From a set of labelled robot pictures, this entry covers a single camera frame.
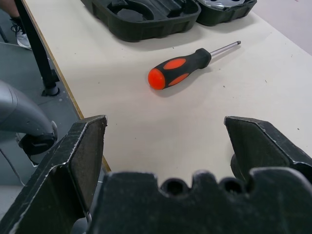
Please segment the black plastic tool case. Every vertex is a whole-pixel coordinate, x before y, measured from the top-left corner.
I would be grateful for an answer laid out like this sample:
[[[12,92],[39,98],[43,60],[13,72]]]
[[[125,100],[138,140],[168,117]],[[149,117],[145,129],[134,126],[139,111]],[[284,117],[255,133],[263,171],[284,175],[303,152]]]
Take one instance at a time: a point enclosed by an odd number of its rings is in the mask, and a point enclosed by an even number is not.
[[[257,0],[217,10],[201,0],[81,0],[117,38],[127,42],[163,38],[190,30],[198,22],[216,26],[243,18]]]

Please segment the black metal table leg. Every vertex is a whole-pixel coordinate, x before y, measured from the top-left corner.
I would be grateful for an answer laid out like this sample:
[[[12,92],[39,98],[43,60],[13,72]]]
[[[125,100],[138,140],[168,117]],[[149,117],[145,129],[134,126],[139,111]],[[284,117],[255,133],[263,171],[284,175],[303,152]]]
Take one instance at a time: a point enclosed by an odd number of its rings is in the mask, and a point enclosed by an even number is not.
[[[39,38],[38,32],[30,19],[22,0],[15,0],[17,9],[19,11],[22,24],[28,36],[35,60],[37,62],[39,72],[42,77],[44,90],[42,96],[56,96],[59,94],[59,88],[57,82],[59,78],[54,69],[51,69],[45,48]]]

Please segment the orange and black screwdriver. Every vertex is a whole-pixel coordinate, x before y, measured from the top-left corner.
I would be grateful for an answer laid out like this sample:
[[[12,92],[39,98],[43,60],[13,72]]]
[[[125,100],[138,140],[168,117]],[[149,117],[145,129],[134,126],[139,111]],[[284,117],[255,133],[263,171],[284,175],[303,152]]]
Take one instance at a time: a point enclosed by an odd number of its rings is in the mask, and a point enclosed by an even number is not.
[[[163,90],[176,85],[194,71],[206,68],[213,56],[219,55],[240,44],[241,41],[236,41],[212,52],[200,48],[190,55],[171,58],[150,70],[147,77],[148,83],[155,90]]]

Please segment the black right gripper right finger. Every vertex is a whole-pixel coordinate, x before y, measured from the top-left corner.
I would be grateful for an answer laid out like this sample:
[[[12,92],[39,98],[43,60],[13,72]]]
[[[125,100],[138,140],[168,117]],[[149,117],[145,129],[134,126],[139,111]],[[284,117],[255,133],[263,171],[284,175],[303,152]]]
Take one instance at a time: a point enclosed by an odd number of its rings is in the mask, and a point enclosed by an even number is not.
[[[312,157],[294,145],[271,123],[247,117],[227,116],[224,125],[234,150],[234,176],[247,180],[252,168],[289,167],[312,182]]]

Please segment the white and black sneaker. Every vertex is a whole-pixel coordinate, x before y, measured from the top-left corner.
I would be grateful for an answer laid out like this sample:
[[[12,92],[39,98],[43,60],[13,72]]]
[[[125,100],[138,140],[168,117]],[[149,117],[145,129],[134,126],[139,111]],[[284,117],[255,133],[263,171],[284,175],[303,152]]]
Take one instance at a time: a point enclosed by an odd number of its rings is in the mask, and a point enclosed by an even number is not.
[[[11,30],[13,32],[15,32],[17,44],[20,47],[31,50],[32,48],[31,48],[27,33],[24,29],[24,26],[22,24],[21,19],[20,18],[11,18],[10,20],[11,20],[12,25],[13,25],[11,27]]]

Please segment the silver robot body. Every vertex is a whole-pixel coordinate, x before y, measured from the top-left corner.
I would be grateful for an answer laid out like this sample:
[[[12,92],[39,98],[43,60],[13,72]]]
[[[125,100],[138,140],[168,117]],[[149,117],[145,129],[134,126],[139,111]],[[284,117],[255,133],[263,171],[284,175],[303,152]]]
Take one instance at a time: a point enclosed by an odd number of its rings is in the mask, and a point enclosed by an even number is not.
[[[31,156],[48,151],[58,140],[58,128],[24,93],[0,80],[0,130],[15,133],[20,148]]]

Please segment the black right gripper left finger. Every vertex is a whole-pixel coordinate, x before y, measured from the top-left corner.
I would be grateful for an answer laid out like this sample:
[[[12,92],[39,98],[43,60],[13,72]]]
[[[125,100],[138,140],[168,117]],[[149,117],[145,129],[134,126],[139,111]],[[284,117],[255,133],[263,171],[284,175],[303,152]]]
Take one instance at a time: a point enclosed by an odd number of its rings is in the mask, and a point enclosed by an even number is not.
[[[106,126],[105,115],[72,125],[0,220],[0,234],[70,234],[78,219],[90,217]]]

